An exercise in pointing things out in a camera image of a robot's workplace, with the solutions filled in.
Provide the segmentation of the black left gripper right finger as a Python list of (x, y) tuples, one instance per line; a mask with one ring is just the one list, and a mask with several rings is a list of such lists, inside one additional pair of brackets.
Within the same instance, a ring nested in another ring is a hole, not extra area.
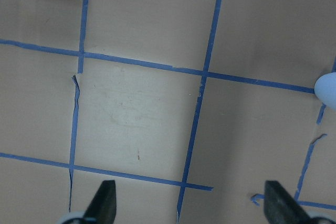
[(264, 186), (264, 215), (270, 224), (309, 223), (311, 218), (276, 180)]

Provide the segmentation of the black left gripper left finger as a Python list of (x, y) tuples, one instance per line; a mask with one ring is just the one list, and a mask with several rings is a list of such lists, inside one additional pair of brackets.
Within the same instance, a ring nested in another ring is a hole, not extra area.
[(83, 214), (84, 223), (113, 224), (117, 213), (116, 185), (104, 180)]

